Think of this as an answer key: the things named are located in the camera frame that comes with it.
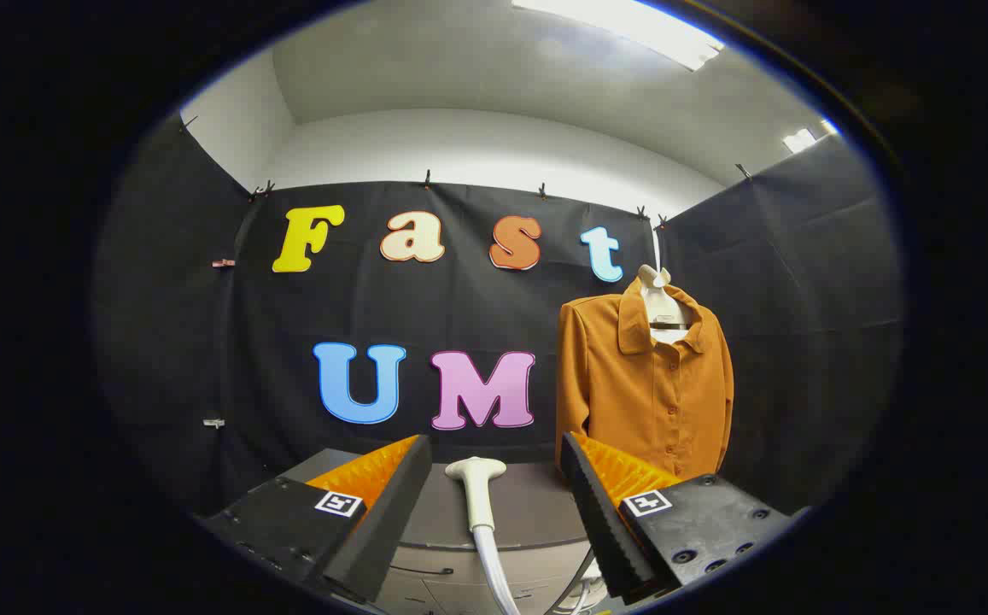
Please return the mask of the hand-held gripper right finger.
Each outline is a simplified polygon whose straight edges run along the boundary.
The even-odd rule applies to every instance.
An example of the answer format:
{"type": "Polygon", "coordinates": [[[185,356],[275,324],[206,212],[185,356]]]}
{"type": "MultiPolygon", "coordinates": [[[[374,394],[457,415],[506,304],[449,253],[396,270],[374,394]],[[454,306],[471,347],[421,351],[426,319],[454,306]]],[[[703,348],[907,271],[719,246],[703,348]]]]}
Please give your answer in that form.
{"type": "Polygon", "coordinates": [[[608,593],[626,605],[697,587],[795,523],[713,472],[679,478],[578,433],[561,436],[559,466],[608,593]]]}

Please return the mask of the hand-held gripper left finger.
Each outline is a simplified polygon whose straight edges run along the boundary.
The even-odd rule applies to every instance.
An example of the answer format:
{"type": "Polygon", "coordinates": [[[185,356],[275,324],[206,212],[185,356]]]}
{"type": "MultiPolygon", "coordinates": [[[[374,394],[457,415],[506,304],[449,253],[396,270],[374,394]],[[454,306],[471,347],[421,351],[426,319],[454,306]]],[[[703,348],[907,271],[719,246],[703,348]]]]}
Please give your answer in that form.
{"type": "Polygon", "coordinates": [[[431,464],[429,438],[409,436],[310,480],[267,480],[203,525],[288,583],[373,602],[431,464]]]}

